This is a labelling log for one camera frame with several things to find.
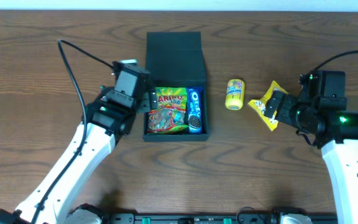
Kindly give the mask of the green Haribo gummy bag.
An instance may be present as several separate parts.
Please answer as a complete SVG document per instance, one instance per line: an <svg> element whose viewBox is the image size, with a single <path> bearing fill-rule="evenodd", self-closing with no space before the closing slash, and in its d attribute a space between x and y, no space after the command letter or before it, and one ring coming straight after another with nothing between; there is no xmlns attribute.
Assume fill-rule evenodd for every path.
<svg viewBox="0 0 358 224"><path fill-rule="evenodd" d="M149 112L148 134L173 134L188 128L185 124L186 88L157 87L157 108Z"/></svg>

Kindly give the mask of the blue Oreo cookie pack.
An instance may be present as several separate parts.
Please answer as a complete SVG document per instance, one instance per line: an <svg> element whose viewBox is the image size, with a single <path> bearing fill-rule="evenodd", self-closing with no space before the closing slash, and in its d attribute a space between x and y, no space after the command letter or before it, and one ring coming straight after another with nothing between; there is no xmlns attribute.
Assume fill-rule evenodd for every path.
<svg viewBox="0 0 358 224"><path fill-rule="evenodd" d="M187 91L187 120L190 134L202 133L202 110L201 110L201 92L202 88L198 86L189 87Z"/></svg>

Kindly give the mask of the yellow Hacks candy bag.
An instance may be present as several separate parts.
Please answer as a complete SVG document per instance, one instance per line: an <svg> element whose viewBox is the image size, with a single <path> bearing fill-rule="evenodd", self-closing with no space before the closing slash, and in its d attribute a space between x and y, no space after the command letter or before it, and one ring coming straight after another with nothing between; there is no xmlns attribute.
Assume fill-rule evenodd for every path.
<svg viewBox="0 0 358 224"><path fill-rule="evenodd" d="M265 110L267 101L272 97L275 90L283 93L287 93L276 81L272 81L269 89L265 92L263 97L259 100L250 100L248 105L259 115L261 120L267 125L269 130L274 131L278 126L278 121L274 118L268 118L265 116Z"/></svg>

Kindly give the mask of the yellow Mentos bottle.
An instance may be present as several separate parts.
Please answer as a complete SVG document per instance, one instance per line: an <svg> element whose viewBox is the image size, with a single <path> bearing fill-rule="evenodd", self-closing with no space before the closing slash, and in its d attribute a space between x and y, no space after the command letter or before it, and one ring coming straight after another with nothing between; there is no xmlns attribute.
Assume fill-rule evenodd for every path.
<svg viewBox="0 0 358 224"><path fill-rule="evenodd" d="M240 110L244 106L245 83L231 79L227 83L225 106L229 110Z"/></svg>

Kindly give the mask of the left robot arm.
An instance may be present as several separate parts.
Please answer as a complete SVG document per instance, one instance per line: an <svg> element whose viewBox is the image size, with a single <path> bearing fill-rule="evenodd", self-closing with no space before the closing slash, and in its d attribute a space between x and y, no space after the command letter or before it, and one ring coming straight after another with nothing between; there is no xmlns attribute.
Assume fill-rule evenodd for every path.
<svg viewBox="0 0 358 224"><path fill-rule="evenodd" d="M137 112L156 106L150 72L126 65L115 86L86 106L69 146L41 184L13 212L0 209L0 223L64 223L95 168L130 133Z"/></svg>

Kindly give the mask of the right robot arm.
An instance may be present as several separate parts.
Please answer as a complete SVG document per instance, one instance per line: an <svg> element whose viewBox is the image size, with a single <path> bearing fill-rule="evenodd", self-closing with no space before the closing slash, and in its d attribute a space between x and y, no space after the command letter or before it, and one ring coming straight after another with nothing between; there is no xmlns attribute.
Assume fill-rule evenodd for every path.
<svg viewBox="0 0 358 224"><path fill-rule="evenodd" d="M314 141L329 172L339 223L358 223L358 113L347 111L346 74L312 70L301 75L298 96L274 90L264 115Z"/></svg>

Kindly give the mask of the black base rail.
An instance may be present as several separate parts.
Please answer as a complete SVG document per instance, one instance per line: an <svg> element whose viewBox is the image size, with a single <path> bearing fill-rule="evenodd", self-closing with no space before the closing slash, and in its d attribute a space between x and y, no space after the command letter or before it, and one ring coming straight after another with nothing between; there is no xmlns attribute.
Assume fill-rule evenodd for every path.
<svg viewBox="0 0 358 224"><path fill-rule="evenodd" d="M332 214L307 214L294 207L276 207L271 212L258 212L242 207L235 214L145 214L108 213L90 204L77 207L68 216L67 223L110 224L253 224L253 223L337 223Z"/></svg>

